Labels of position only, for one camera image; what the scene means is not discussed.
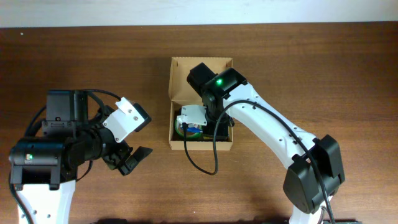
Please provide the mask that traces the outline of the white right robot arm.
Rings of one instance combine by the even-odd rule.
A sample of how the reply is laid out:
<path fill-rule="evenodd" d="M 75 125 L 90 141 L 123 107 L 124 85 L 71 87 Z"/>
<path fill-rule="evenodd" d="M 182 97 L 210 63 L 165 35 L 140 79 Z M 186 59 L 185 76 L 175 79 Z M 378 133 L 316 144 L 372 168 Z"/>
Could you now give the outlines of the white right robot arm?
<path fill-rule="evenodd" d="M 301 129 L 263 100 L 233 68 L 215 74 L 204 63 L 193 67 L 187 82 L 201 97 L 206 126 L 216 136 L 221 124 L 238 120 L 268 146 L 286 168 L 283 191 L 293 204 L 289 223 L 336 220 L 330 201 L 345 181 L 338 142 Z"/>

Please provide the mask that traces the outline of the brown cardboard box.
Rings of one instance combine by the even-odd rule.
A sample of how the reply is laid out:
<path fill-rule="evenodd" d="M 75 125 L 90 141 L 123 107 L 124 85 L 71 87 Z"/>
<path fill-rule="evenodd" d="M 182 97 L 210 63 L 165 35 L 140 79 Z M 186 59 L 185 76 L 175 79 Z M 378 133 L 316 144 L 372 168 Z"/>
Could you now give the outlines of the brown cardboard box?
<path fill-rule="evenodd" d="M 199 95 L 187 82 L 190 70 L 200 63 L 204 63 L 214 73 L 221 73 L 233 67 L 233 59 L 230 57 L 173 57 L 171 59 L 169 144 L 172 150 L 184 150 L 183 137 L 179 136 L 175 130 L 177 111 L 185 105 L 202 104 Z"/>

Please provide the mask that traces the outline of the blue ballpoint pen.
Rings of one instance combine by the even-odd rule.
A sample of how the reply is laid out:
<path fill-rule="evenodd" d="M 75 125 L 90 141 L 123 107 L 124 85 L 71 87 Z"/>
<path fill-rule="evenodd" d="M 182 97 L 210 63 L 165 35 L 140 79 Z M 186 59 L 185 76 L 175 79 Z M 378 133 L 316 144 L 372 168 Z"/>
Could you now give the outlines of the blue ballpoint pen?
<path fill-rule="evenodd" d="M 202 129 L 198 129 L 198 128 L 187 128 L 187 132 L 191 132 L 191 133 L 202 133 L 203 130 Z"/>

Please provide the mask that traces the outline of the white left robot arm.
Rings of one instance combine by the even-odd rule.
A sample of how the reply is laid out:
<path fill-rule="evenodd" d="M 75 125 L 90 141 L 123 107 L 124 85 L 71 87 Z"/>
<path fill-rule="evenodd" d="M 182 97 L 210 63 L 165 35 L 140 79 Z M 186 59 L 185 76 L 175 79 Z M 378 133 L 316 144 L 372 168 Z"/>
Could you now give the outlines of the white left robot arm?
<path fill-rule="evenodd" d="M 10 150 L 9 188 L 19 223 L 68 223 L 80 165 L 101 159 L 130 174 L 152 149 L 133 149 L 125 138 L 151 118 L 138 103 L 118 96 L 116 109 L 96 89 L 50 90 L 24 136 Z"/>

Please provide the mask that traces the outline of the green tape roll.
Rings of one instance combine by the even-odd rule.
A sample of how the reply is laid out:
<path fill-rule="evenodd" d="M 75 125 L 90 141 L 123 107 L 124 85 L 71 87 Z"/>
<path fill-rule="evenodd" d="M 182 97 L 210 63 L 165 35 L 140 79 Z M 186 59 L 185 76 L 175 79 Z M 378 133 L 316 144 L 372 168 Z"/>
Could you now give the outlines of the green tape roll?
<path fill-rule="evenodd" d="M 202 126 L 200 126 L 199 124 L 188 124 L 188 128 L 198 128 L 198 129 L 202 129 Z M 178 119 L 175 119 L 174 121 L 174 129 L 175 132 L 181 137 L 184 137 L 184 133 L 183 133 L 183 126 L 182 126 L 182 122 L 180 122 Z M 202 133 L 191 133 L 191 132 L 187 132 L 187 140 L 193 141 L 193 140 L 198 140 L 201 138 L 203 132 Z"/>

